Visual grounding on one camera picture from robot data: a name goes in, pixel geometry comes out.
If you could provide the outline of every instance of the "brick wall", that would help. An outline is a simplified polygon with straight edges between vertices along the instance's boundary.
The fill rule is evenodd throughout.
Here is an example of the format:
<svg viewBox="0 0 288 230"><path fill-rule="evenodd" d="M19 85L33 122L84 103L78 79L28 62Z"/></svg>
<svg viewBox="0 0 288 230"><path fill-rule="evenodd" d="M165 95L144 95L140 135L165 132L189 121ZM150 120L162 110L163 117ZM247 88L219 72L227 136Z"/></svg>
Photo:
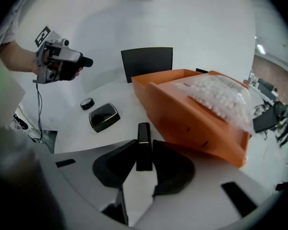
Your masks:
<svg viewBox="0 0 288 230"><path fill-rule="evenodd" d="M288 104L288 72L271 61L254 56L253 73L277 88L278 99Z"/></svg>

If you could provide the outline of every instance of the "black cable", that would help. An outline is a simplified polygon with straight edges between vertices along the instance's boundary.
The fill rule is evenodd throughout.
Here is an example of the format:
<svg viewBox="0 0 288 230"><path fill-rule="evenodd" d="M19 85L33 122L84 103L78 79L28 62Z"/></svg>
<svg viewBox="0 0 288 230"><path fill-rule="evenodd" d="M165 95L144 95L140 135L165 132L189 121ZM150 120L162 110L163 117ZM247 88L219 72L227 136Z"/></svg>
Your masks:
<svg viewBox="0 0 288 230"><path fill-rule="evenodd" d="M36 140L36 142L40 142L43 138L43 129L42 129L42 123L41 123L41 118L40 115L42 113L42 108L43 108L43 100L40 92L38 91L38 84L36 83L36 90L37 90L37 104L38 104L38 128L40 131L40 138Z"/></svg>

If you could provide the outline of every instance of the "black plastic piece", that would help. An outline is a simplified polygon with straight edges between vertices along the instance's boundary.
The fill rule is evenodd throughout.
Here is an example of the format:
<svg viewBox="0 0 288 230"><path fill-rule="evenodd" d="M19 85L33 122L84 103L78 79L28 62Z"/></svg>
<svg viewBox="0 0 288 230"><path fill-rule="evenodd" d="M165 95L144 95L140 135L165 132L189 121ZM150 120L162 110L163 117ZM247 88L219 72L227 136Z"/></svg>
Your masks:
<svg viewBox="0 0 288 230"><path fill-rule="evenodd" d="M76 163L76 161L73 160L73 159L67 159L67 160L56 162L56 165L59 168L59 167L63 167L63 166L66 166L66 165L70 165L72 163Z"/></svg>
<svg viewBox="0 0 288 230"><path fill-rule="evenodd" d="M127 82L131 77L172 70L173 48L150 47L121 51Z"/></svg>
<svg viewBox="0 0 288 230"><path fill-rule="evenodd" d="M14 118L20 124L22 129L28 129L29 128L28 124L25 121L23 121L22 119L20 119L16 114L14 114Z"/></svg>
<svg viewBox="0 0 288 230"><path fill-rule="evenodd" d="M93 172L104 186L121 188L136 161L138 141L108 152L93 163Z"/></svg>
<svg viewBox="0 0 288 230"><path fill-rule="evenodd" d="M87 110L90 109L94 104L95 102L93 101L92 98L87 98L81 102L80 106L83 110Z"/></svg>
<svg viewBox="0 0 288 230"><path fill-rule="evenodd" d="M267 129L270 129L277 124L278 124L278 120L275 115L273 107L270 107L260 116L253 119L253 126L254 126L255 133L259 133Z"/></svg>
<svg viewBox="0 0 288 230"><path fill-rule="evenodd" d="M60 80L66 80L66 81L72 80L76 72L81 67L91 67L92 64L93 64L93 60L90 58L84 57L82 53L80 55L78 62L76 63L64 61L61 74L60 74Z"/></svg>
<svg viewBox="0 0 288 230"><path fill-rule="evenodd" d="M120 115L111 104L105 104L89 114L90 124L97 133L120 120Z"/></svg>
<svg viewBox="0 0 288 230"><path fill-rule="evenodd" d="M278 192L281 190L285 190L285 189L288 189L288 182L277 184L275 187L275 191L278 191Z"/></svg>
<svg viewBox="0 0 288 230"><path fill-rule="evenodd" d="M158 179L153 196L179 193L195 175L193 162L165 142L153 141L153 162Z"/></svg>
<svg viewBox="0 0 288 230"><path fill-rule="evenodd" d="M208 71L202 70L202 69L199 69L199 68L196 68L195 71L200 72L200 73L208 73Z"/></svg>
<svg viewBox="0 0 288 230"><path fill-rule="evenodd" d="M120 189L115 204L110 204L102 213L112 219L128 226L128 215L126 211L123 190Z"/></svg>
<svg viewBox="0 0 288 230"><path fill-rule="evenodd" d="M251 201L251 199L235 182L222 184L221 187L224 189L242 217L247 216L257 208L257 205Z"/></svg>
<svg viewBox="0 0 288 230"><path fill-rule="evenodd" d="M153 152L150 139L149 123L140 123L138 126L138 142L136 159L137 171L152 171L153 170Z"/></svg>

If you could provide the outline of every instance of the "chair backrest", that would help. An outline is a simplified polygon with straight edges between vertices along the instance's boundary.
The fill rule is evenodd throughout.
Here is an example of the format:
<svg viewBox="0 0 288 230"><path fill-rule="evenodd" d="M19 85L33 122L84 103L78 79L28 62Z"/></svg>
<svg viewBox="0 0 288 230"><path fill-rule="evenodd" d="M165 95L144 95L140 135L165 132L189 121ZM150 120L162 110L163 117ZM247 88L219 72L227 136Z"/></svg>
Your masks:
<svg viewBox="0 0 288 230"><path fill-rule="evenodd" d="M121 51L127 82L131 77L172 70L173 48L150 47Z"/></svg>
<svg viewBox="0 0 288 230"><path fill-rule="evenodd" d="M253 119L254 130L256 133L265 131L274 127L278 123L278 119L274 112L274 107L270 107L260 116Z"/></svg>

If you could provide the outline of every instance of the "black cap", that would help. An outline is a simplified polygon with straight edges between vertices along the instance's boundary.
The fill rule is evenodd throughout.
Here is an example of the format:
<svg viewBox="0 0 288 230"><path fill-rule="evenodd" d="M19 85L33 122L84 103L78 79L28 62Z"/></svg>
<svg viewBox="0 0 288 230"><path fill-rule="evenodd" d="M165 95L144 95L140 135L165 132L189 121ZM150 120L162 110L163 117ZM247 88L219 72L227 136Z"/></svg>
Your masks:
<svg viewBox="0 0 288 230"><path fill-rule="evenodd" d="M87 110L90 109L94 104L95 102L93 101L92 98L87 98L81 102L80 106L83 110Z"/></svg>

